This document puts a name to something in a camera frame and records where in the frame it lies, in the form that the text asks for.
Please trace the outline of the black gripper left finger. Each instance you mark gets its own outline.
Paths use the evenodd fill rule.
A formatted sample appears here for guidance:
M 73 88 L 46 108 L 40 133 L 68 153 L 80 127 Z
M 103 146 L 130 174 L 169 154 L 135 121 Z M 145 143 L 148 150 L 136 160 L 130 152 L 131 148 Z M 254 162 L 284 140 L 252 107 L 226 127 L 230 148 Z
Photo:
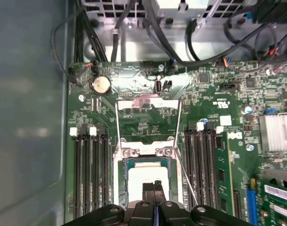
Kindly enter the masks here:
M 129 203 L 126 210 L 115 204 L 108 204 L 74 219 L 66 226 L 153 226 L 155 224 L 155 185 L 144 183 L 141 201 Z

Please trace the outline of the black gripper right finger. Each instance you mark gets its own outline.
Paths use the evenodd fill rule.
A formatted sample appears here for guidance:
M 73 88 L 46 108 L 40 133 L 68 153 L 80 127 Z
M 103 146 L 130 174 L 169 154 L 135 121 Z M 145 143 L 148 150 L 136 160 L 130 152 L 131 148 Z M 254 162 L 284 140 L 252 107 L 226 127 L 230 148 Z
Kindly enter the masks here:
M 219 211 L 209 206 L 198 205 L 191 211 L 185 210 L 179 204 L 168 201 L 165 197 L 162 183 L 155 181 L 155 220 L 157 226 L 248 226 L 239 218 Z

